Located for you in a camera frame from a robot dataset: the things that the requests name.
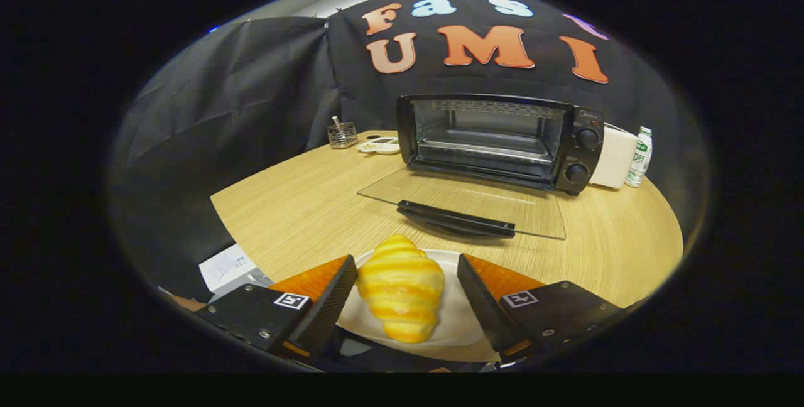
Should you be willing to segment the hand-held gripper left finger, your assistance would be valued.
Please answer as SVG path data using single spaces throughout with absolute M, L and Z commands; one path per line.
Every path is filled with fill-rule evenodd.
M 347 254 L 269 287 L 245 284 L 196 315 L 262 352 L 312 359 L 330 341 L 357 278 Z

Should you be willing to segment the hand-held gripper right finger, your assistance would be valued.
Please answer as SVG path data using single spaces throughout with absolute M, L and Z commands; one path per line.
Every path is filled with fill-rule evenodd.
M 582 343 L 629 311 L 569 280 L 546 284 L 465 253 L 459 255 L 457 277 L 504 363 Z

